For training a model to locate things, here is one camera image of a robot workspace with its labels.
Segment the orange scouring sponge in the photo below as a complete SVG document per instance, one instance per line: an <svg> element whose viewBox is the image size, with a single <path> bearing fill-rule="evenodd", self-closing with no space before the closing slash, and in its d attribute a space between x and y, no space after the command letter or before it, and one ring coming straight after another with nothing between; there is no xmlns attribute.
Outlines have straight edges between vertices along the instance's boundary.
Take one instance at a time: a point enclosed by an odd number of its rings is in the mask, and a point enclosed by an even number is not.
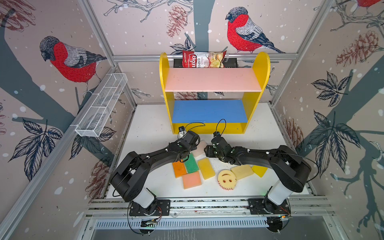
<svg viewBox="0 0 384 240"><path fill-rule="evenodd" d="M172 166L174 169L175 178L179 178L187 174L187 170L184 163L174 162L172 163Z"/></svg>

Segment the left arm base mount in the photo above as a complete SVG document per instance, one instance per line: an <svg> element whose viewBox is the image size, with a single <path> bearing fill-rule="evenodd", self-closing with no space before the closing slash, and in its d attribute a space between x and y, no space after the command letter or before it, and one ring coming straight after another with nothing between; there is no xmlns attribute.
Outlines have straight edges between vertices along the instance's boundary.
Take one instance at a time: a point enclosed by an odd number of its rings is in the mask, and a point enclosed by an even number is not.
<svg viewBox="0 0 384 240"><path fill-rule="evenodd" d="M160 217L170 214L171 201L168 199L155 199L147 208L132 202L129 207L130 217Z"/></svg>

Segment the green scouring sponge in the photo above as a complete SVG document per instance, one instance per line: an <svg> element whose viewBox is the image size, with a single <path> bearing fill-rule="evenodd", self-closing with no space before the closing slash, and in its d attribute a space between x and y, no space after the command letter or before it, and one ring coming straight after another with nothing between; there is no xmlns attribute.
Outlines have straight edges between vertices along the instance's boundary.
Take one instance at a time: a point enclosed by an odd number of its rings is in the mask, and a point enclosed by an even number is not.
<svg viewBox="0 0 384 240"><path fill-rule="evenodd" d="M188 174L195 173L200 170L193 154L189 154L189 156L183 160L183 163Z"/></svg>

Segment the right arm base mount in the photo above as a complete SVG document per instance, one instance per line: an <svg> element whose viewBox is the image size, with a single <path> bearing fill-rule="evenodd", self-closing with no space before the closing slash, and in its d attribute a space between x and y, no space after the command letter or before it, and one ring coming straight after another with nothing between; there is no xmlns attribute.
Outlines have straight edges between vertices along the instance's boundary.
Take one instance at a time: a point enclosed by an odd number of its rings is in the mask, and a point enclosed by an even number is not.
<svg viewBox="0 0 384 240"><path fill-rule="evenodd" d="M288 199L281 205L276 205L268 198L248 199L248 209L251 215L291 215L291 207Z"/></svg>

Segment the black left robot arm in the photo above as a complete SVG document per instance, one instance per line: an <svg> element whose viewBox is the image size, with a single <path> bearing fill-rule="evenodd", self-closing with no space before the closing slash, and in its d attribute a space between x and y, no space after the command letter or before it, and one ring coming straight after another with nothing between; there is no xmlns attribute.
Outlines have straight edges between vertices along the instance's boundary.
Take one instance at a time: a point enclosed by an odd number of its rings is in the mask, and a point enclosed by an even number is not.
<svg viewBox="0 0 384 240"><path fill-rule="evenodd" d="M115 189L113 197L122 197L125 202L134 200L151 171L169 163L187 161L199 143L200 136L188 131L182 138L158 151L140 155L135 151L128 153L110 176L110 184Z"/></svg>

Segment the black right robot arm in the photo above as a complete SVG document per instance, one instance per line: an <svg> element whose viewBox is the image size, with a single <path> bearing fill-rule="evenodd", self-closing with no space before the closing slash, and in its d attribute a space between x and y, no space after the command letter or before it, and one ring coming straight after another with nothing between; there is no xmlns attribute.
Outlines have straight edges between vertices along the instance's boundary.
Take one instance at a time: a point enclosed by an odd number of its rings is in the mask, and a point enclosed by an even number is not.
<svg viewBox="0 0 384 240"><path fill-rule="evenodd" d="M244 147L231 147L219 133L211 140L211 145L204 148L208 158L217 158L231 165L252 165L272 169L278 181L268 191L269 203L281 205L292 193L303 191L311 166L296 155L288 146L281 145L277 149L254 150Z"/></svg>

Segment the pale pink sponge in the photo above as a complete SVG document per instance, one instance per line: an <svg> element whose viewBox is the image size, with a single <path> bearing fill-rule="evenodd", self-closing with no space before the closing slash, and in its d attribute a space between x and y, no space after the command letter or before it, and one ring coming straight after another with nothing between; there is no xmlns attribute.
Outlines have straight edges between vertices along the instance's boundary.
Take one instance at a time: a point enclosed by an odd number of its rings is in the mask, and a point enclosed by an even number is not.
<svg viewBox="0 0 384 240"><path fill-rule="evenodd" d="M197 149L192 151L193 156L197 158L198 156L205 154L206 146L207 146L207 143L204 140L200 141L200 143L197 146Z"/></svg>

